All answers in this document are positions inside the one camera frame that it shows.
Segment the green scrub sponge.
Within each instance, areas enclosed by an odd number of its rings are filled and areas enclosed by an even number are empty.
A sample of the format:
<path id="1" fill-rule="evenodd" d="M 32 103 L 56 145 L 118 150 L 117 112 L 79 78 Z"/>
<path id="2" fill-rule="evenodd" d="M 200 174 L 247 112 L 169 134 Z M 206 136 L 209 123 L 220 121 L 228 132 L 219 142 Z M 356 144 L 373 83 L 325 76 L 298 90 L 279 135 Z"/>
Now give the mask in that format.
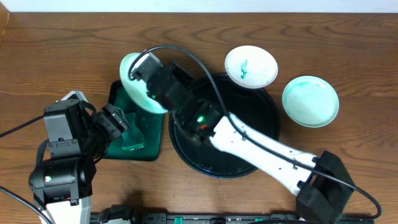
<path id="1" fill-rule="evenodd" d="M 129 123 L 128 129 L 123 132 L 123 144 L 122 150 L 133 151 L 136 149 L 143 148 L 145 145 L 144 135 L 136 126 L 136 114 L 128 113 L 125 114 L 125 119 Z"/>

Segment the white plate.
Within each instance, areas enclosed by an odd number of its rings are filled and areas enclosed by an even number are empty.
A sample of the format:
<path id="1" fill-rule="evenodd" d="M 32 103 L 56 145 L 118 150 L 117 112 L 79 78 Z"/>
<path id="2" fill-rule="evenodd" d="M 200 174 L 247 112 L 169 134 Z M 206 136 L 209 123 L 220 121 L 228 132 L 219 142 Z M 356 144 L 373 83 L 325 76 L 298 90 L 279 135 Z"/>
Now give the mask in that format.
<path id="1" fill-rule="evenodd" d="M 335 89 L 325 80 L 305 75 L 290 81 L 282 93 L 282 106 L 297 124 L 320 128 L 337 116 L 340 102 Z"/>
<path id="2" fill-rule="evenodd" d="M 231 50 L 225 60 L 226 73 L 233 82 L 248 89 L 270 85 L 277 77 L 278 64 L 266 50 L 243 45 Z"/>
<path id="3" fill-rule="evenodd" d="M 153 113 L 164 114 L 167 112 L 158 102 L 147 96 L 146 82 L 143 80 L 130 80 L 128 69 L 140 53 L 127 54 L 121 61 L 119 75 L 122 86 L 130 99 L 141 109 Z"/>

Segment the white plate back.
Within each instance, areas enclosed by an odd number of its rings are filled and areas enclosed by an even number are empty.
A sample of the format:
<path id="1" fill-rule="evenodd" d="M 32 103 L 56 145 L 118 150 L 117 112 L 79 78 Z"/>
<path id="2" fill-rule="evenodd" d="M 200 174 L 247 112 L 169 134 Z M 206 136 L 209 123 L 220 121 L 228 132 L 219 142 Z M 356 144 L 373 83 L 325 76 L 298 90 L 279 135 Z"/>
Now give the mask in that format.
<path id="1" fill-rule="evenodd" d="M 278 64 L 266 50 L 243 45 L 231 50 L 225 60 L 226 73 L 233 82 L 248 89 L 270 85 L 277 77 Z"/>

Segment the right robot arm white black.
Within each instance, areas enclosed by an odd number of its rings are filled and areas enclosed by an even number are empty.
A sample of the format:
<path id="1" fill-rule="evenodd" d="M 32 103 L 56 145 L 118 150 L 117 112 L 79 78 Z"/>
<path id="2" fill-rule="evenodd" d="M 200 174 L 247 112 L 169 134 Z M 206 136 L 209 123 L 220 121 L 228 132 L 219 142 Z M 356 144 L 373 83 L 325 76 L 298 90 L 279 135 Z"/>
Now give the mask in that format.
<path id="1" fill-rule="evenodd" d="M 354 182 L 338 156 L 325 151 L 317 157 L 256 131 L 220 105 L 193 95 L 186 87 L 191 76 L 174 64 L 146 62 L 141 72 L 148 96 L 171 113 L 186 138 L 232 154 L 278 180 L 295 195 L 304 220 L 339 221 Z"/>

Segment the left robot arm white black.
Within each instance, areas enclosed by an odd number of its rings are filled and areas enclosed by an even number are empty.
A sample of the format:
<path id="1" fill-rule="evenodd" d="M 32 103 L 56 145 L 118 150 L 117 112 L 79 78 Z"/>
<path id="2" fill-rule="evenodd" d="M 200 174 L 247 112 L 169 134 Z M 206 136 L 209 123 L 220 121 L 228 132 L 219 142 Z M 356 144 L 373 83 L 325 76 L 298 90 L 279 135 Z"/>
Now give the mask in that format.
<path id="1" fill-rule="evenodd" d="M 29 176 L 42 222 L 89 223 L 96 163 L 129 123 L 111 104 L 96 111 L 81 91 L 46 106 L 44 123 L 48 139 Z"/>

